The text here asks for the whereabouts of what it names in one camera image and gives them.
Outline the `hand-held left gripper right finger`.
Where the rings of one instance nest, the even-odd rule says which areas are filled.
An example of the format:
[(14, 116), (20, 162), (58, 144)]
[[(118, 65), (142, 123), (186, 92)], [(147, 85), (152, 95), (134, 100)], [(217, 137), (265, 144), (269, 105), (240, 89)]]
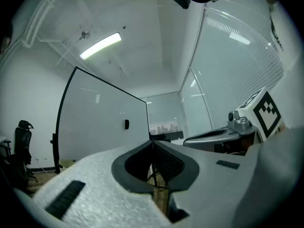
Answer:
[(154, 141), (154, 163), (169, 191), (168, 212), (156, 207), (156, 228), (229, 227), (253, 175), (253, 150), (245, 156), (215, 153)]

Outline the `long ceiling light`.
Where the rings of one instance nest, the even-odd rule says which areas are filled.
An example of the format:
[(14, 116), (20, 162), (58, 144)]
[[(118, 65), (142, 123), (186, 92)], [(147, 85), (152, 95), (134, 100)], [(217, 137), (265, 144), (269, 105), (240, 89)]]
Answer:
[(80, 54), (80, 57), (83, 60), (88, 59), (89, 57), (91, 57), (93, 54), (95, 54), (96, 52), (114, 44), (117, 43), (119, 41), (121, 41), (122, 38), (120, 36), (120, 33), (116, 32), (100, 41), (98, 41), (97, 43), (93, 44), (91, 47), (89, 47), (88, 49), (86, 49), (84, 52), (82, 52)]

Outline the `white glass partition board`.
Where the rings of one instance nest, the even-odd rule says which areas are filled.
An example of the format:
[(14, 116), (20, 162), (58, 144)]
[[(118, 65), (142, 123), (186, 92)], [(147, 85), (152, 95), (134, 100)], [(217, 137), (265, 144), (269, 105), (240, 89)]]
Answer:
[[(130, 126), (124, 129), (124, 120)], [(57, 114), (54, 165), (119, 147), (137, 147), (149, 140), (147, 104), (134, 95), (75, 67)]]

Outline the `person's white shirt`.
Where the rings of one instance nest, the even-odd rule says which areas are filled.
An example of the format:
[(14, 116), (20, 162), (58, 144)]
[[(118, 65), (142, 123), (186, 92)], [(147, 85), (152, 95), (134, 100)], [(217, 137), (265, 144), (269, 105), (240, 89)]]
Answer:
[(271, 38), (287, 73), (297, 63), (304, 51), (304, 43), (291, 17), (280, 2), (269, 4)]

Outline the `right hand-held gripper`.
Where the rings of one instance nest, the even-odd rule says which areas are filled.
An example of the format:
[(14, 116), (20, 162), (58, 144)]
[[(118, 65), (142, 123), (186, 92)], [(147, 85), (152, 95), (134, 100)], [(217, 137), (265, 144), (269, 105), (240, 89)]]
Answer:
[(184, 140), (183, 146), (209, 152), (245, 155), (249, 147), (263, 143), (281, 124), (281, 114), (265, 87), (254, 92), (229, 112), (227, 127), (210, 130)]

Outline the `black office chair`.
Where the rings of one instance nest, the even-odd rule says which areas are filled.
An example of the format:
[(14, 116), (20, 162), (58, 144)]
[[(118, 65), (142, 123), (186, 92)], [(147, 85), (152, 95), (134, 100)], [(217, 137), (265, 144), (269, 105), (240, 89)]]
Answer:
[(32, 124), (21, 120), (15, 129), (14, 153), (10, 152), (11, 141), (5, 140), (0, 147), (5, 149), (6, 156), (0, 155), (0, 168), (3, 170), (10, 185), (14, 188), (25, 190), (30, 178), (36, 177), (27, 170), (26, 166), (31, 164), (29, 144), (32, 137)]

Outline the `white ceiling pipes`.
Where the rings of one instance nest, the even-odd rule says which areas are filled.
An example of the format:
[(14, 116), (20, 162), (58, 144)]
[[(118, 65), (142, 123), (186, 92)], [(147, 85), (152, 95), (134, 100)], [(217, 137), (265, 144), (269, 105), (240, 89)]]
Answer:
[(79, 61), (79, 58), (63, 42), (56, 39), (45, 39), (38, 34), (38, 31), (40, 30), (48, 13), (52, 8), (55, 7), (56, 1), (57, 0), (41, 0), (30, 18), (21, 43), (25, 48), (31, 48), (34, 45), (36, 39), (41, 43), (46, 43), (58, 55), (61, 56), (57, 62), (57, 65), (59, 62), (61, 62), (62, 59), (68, 62), (68, 54), (70, 54), (71, 57), (73, 57), (76, 61), (81, 63), (81, 61)]

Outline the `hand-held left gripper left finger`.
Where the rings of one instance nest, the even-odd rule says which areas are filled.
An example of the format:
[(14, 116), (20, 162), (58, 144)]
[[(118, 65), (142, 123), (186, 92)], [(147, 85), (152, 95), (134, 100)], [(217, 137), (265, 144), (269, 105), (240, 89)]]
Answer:
[(44, 184), (32, 214), (48, 228), (168, 228), (147, 182), (152, 141), (91, 154)]

